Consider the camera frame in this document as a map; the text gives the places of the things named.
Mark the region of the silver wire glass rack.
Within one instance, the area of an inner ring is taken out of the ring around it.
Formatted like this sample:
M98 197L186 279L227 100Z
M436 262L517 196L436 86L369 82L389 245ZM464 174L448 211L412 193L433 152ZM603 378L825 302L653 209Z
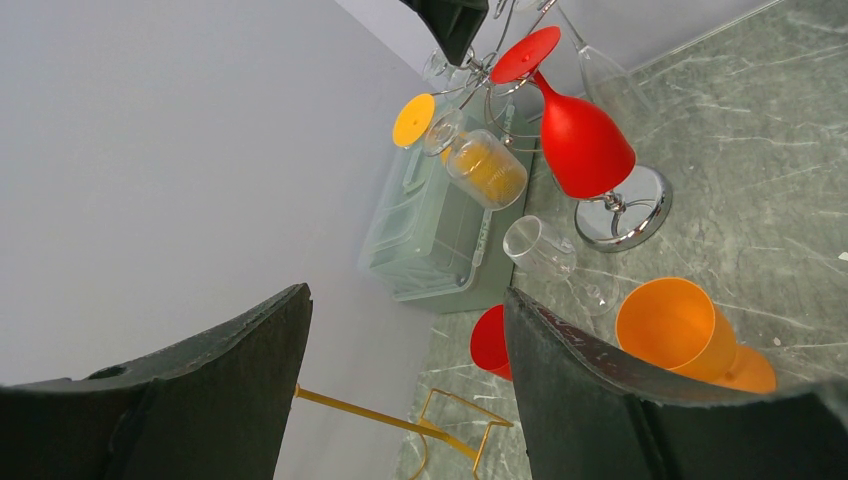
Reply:
M558 93L540 70L567 34L578 56L587 94ZM562 26L533 26L497 61L490 79L521 88L534 84L544 99L540 146L561 191L577 200L574 222L591 248L619 252L653 235L667 218L671 183L637 161L621 127L648 111L648 100L631 75L589 45L570 20Z

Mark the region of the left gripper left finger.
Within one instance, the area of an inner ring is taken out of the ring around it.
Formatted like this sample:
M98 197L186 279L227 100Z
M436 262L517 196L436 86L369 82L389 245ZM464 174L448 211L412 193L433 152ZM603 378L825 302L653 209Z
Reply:
M295 284L86 378L1 390L5 479L270 479L308 341Z

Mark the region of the gold wire glass rack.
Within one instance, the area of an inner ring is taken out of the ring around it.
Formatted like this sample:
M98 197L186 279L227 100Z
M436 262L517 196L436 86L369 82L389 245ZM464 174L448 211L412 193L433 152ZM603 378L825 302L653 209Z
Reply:
M439 440L448 446L450 446L453 450L457 451L464 457L468 458L472 461L471 468L471 476L473 479L479 479L479 466L481 464L483 455L485 453L485 449L491 434L491 431L494 427L503 427L503 428L513 428L514 423L510 422L506 418L499 416L489 410L483 409L477 406L470 401L459 397L453 393L437 389L431 388L429 390L428 396L425 400L424 406L416 418L414 422L402 420L397 417L393 417L384 413L377 412L375 410L370 410L358 405L354 405L349 402L345 402L336 398L332 398L326 395L319 394L317 392L307 390L303 388L300 384L296 384L294 387L295 398L304 399L316 404L327 406L331 409L343 411L346 413L350 413L359 417L363 417L366 419L370 419L382 424L390 425L408 432L412 432L416 434L423 443L424 447L424 455L420 462L420 465L416 472L411 476L411 479L418 479L425 470L429 460L429 447L427 444L427 438ZM427 417L427 411L431 400L434 395L441 395L449 400L453 400L458 402L459 404L470 408L471 410L482 414L488 418L488 421L484 423L485 429L482 436L482 439L477 447L471 447L470 445L464 443L456 436L450 434L442 427L437 426L435 423L430 421Z

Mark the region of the tall clear flute glass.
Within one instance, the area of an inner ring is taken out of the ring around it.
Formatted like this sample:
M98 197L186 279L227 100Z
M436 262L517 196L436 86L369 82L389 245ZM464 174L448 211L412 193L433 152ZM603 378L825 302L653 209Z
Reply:
M558 13L560 19L556 25L566 29L577 53L588 100L604 110L621 129L634 126L636 120L646 119L654 113L651 103L631 74L584 39L568 18L561 1L516 1L514 8L518 11L534 10L538 14L529 33L545 17L552 16L552 11Z

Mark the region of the clear stemless glass front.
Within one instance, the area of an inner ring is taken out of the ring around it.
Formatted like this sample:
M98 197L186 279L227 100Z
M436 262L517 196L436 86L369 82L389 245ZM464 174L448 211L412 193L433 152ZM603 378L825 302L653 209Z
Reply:
M451 181L485 209L508 208L527 186L527 169L517 157L490 131L469 129L458 109L434 121L423 136L423 151L437 157Z

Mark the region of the orange goblet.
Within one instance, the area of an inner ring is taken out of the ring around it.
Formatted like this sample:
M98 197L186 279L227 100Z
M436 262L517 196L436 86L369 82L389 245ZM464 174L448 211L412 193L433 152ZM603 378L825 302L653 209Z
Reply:
M731 323L697 284L651 280L622 302L615 322L622 350L675 374L756 394L777 389L774 368L736 338Z

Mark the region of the yellow goblet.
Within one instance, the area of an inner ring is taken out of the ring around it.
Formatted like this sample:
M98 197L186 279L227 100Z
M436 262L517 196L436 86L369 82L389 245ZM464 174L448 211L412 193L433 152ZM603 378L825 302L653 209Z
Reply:
M528 172L489 130L470 129L469 117L449 101L422 93L399 111L392 128L396 146L418 146L441 162L450 180L482 207L499 211L518 200Z

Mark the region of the clear ribbed wine glass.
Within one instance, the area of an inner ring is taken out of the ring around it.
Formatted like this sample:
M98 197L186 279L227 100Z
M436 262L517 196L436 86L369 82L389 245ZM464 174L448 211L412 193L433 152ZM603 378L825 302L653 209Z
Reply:
M442 50L436 48L425 61L421 72L422 79L430 85L433 92L458 93L471 77L469 65L473 58L474 51L469 48L460 64L453 65Z

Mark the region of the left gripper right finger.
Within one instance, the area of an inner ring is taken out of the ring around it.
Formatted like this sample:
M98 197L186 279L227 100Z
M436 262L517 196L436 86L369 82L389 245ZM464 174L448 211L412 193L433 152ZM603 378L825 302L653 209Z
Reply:
M639 360L525 292L504 332L536 479L843 479L847 384L759 395Z

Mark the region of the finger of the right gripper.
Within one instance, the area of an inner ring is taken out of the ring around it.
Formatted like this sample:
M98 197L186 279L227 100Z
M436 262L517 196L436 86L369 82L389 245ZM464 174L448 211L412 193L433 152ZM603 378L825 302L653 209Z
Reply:
M446 60L463 65L489 11L487 0L401 0L433 35Z

